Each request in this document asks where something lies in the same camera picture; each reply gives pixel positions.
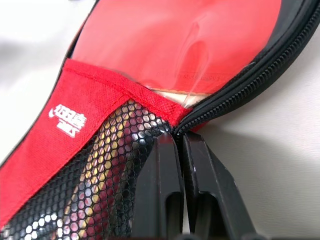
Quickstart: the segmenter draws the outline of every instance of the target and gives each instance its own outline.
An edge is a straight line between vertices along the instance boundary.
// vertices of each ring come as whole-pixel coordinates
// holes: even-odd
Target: white logo
[[[59,104],[55,109],[51,108],[49,111],[49,117],[54,116],[59,118],[59,122],[56,125],[57,128],[64,131],[70,137],[74,138],[81,128],[85,126],[87,118],[80,113],[77,113],[70,108]]]

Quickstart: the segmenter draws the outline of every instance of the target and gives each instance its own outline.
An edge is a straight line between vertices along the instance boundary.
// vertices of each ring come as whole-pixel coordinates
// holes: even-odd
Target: black mesh pocket
[[[11,219],[1,238],[129,237],[138,174],[154,138],[169,131],[168,123],[129,100]]]

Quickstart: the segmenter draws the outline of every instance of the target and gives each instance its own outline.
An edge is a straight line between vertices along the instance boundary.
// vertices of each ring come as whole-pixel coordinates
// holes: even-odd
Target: zipper teeth
[[[239,103],[241,100],[246,98],[247,96],[251,95],[256,89],[261,87],[266,81],[274,75],[302,46],[306,38],[309,34],[313,31],[317,20],[320,18],[320,5],[316,7],[312,17],[305,25],[303,30],[300,34],[295,38],[293,43],[269,66],[267,67],[255,80],[250,82],[247,86],[243,89],[235,93],[233,96],[229,97],[227,100],[215,106],[210,111],[202,114],[201,116],[196,117],[195,119],[191,120],[190,122],[183,125],[179,130],[176,129],[175,135],[177,138],[180,138],[182,133],[187,132],[188,130],[192,129],[193,127],[202,124],[208,120],[212,120],[215,116],[223,113],[226,111],[227,108]]]

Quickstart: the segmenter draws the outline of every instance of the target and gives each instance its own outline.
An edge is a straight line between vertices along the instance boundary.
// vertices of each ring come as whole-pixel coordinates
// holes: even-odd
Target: red fabric flap
[[[38,120],[0,168],[0,228],[129,99],[173,126],[190,111],[118,73],[68,59]]]

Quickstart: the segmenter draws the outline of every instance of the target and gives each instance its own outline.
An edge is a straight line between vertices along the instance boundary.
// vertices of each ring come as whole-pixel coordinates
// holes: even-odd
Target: white surface
[[[0,160],[45,104],[93,0],[0,0]],[[320,236],[320,29],[267,91],[200,131],[256,228]]]

